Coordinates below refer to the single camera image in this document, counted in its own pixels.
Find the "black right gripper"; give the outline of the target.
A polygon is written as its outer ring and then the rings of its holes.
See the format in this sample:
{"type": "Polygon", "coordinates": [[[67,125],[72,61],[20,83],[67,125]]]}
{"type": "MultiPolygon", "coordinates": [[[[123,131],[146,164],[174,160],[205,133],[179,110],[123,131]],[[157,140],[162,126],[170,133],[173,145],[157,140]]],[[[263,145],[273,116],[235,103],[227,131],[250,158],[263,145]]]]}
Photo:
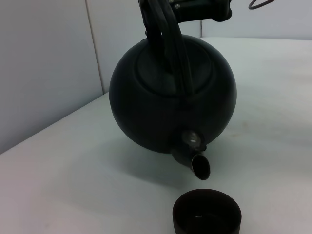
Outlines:
{"type": "Polygon", "coordinates": [[[230,0],[176,0],[174,15],[178,23],[212,19],[223,22],[231,18],[230,0]]]}

